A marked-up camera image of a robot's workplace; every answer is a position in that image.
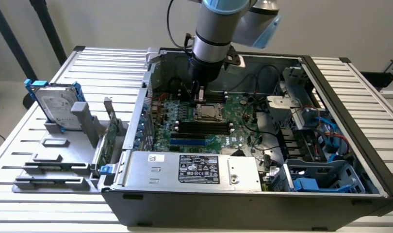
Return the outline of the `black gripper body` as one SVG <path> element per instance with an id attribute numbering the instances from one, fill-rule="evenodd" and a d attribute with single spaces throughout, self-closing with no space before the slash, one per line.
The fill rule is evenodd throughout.
<path id="1" fill-rule="evenodd" d="M 221 70 L 221 62 L 206 62 L 198 57 L 192 57 L 190 60 L 190 75 L 199 84 L 208 84 L 219 77 Z"/>

